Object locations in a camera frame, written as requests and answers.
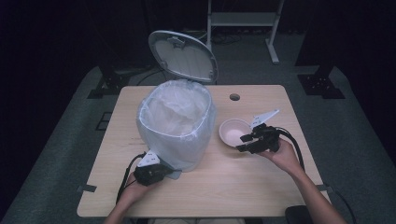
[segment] white metal frame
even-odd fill
[[[274,39],[284,3],[285,0],[279,1],[277,12],[212,12],[212,0],[208,0],[206,46],[212,50],[212,26],[271,26],[270,38],[265,39],[265,43],[272,62],[279,63],[274,49]]]

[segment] trash bag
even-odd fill
[[[204,156],[216,115],[209,90],[181,79],[156,87],[140,104],[136,123],[150,150],[174,169],[188,172]]]

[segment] bowl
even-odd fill
[[[221,140],[230,147],[244,144],[241,136],[251,133],[250,126],[242,119],[227,119],[219,127]]]

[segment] light wood table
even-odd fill
[[[125,87],[115,106],[102,145],[78,205],[81,217],[106,217],[115,205],[125,168],[148,151],[136,127],[140,102],[155,87]],[[128,212],[129,217],[282,217],[289,206],[304,204],[292,179],[267,159],[241,153],[219,138],[226,119],[250,123],[254,115],[280,109],[266,123],[288,130],[297,140],[305,170],[315,184],[322,180],[304,139],[288,95],[282,86],[207,86],[218,110],[215,131],[205,155],[178,180],[165,178]],[[230,94],[240,95],[239,101]],[[138,164],[135,162],[131,171]]]

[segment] gray lid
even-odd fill
[[[203,82],[218,79],[218,63],[212,51],[198,39],[170,31],[155,31],[148,37],[149,47],[167,72]]]

